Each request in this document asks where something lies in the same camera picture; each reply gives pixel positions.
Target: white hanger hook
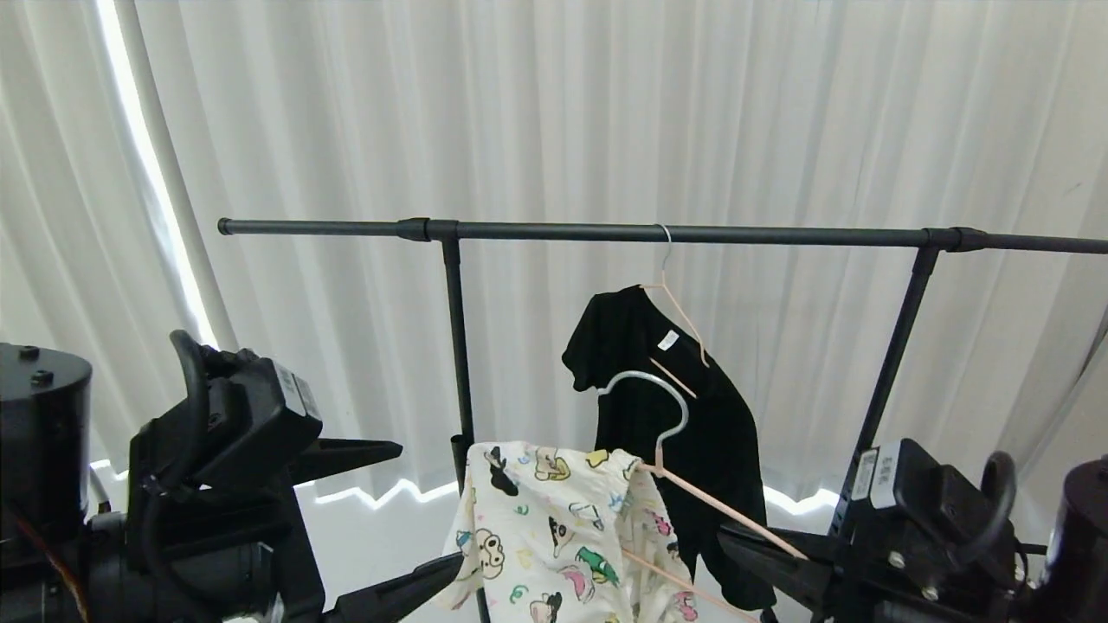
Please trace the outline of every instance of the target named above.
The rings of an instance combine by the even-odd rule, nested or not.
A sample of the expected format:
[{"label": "white hanger hook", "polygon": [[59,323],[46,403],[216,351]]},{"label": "white hanger hook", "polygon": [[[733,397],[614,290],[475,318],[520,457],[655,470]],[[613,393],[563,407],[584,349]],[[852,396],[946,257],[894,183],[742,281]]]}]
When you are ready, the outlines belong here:
[{"label": "white hanger hook", "polygon": [[666,256],[661,258],[661,274],[666,274],[666,263],[669,262],[669,255],[674,253],[674,236],[669,234],[669,227],[666,227],[661,223],[655,223],[661,231],[666,233]]}]

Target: bolt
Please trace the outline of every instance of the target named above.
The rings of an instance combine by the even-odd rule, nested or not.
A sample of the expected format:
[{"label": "bolt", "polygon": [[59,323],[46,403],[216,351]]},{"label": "bolt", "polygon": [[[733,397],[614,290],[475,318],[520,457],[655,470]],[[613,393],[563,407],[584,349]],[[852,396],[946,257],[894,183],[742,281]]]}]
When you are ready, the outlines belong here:
[{"label": "bolt", "polygon": [[31,385],[34,387],[48,387],[52,382],[54,382],[54,374],[50,370],[35,370],[31,375]]}]

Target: black shirt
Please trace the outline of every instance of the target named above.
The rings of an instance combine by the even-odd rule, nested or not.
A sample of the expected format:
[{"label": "black shirt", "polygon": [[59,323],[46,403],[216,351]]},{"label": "black shirt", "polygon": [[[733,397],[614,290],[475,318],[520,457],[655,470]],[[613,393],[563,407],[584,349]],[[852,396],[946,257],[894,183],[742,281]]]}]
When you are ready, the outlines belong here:
[{"label": "black shirt", "polygon": [[[700,360],[700,346],[666,317],[639,286],[598,294],[570,338],[562,362],[573,372],[573,388],[605,387],[624,370],[642,370],[666,379],[650,358],[661,364],[696,395],[678,384],[689,406],[688,426],[667,439],[666,468],[750,519],[766,523],[766,500],[758,463],[758,431],[739,391],[709,355]],[[680,421],[680,407],[665,389],[640,379],[619,381],[599,397],[597,449],[623,449],[654,461],[658,435]],[[696,556],[736,607],[768,607],[777,599],[763,580],[727,559],[716,533],[727,518],[668,480],[658,489],[666,502],[680,556],[696,572]]]}]

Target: black metal rack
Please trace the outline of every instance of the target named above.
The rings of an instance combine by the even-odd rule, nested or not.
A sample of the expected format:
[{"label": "black metal rack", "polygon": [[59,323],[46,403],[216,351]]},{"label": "black metal rack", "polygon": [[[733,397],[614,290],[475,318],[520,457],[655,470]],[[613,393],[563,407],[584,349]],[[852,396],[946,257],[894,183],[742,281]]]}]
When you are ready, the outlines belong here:
[{"label": "black metal rack", "polygon": [[[233,234],[284,234],[314,236],[400,237],[417,242],[437,241],[442,244],[447,270],[447,299],[450,306],[450,328],[454,350],[454,374],[458,382],[458,406],[461,433],[451,438],[454,468],[459,484],[464,478],[465,452],[474,441],[473,405],[470,397],[470,367],[465,346],[465,316],[462,308],[461,249],[459,241],[582,241],[582,242],[666,242],[657,225],[584,224],[584,223],[479,223],[437,218],[406,218],[397,222],[345,221],[239,221],[220,218],[219,232]],[[889,339],[873,396],[862,421],[854,452],[840,493],[839,505],[831,522],[830,534],[850,539],[854,518],[845,512],[850,486],[854,480],[860,455],[873,445],[881,417],[889,401],[896,370],[904,356],[912,325],[923,302],[927,280],[941,252],[1018,249],[1055,253],[1108,255],[1108,241],[989,234],[971,227],[923,229],[852,229],[810,227],[732,227],[669,226],[675,243],[871,246],[914,247],[917,249],[912,275],[904,293],[896,324]],[[483,594],[478,596],[482,623],[489,623],[489,610]]]}]

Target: curtain fold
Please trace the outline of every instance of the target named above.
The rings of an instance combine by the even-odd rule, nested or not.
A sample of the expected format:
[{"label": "curtain fold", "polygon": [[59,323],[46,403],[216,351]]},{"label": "curtain fold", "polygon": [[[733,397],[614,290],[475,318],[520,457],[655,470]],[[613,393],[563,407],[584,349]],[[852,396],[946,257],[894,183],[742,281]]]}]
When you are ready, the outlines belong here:
[{"label": "curtain fold", "polygon": [[184,396],[196,335],[91,3],[0,3],[0,339],[93,366],[93,458]]},{"label": "curtain fold", "polygon": [[[1108,235],[1097,2],[135,3],[239,344],[391,438],[380,492],[452,478],[439,249],[220,237],[237,218],[924,227]],[[660,245],[462,245],[478,436],[588,447],[558,356]],[[835,489],[911,249],[683,245],[670,284],[753,407],[767,483]],[[673,312],[663,305],[667,312]],[[1102,258],[944,255],[880,439],[1026,460],[1108,308]]]}]

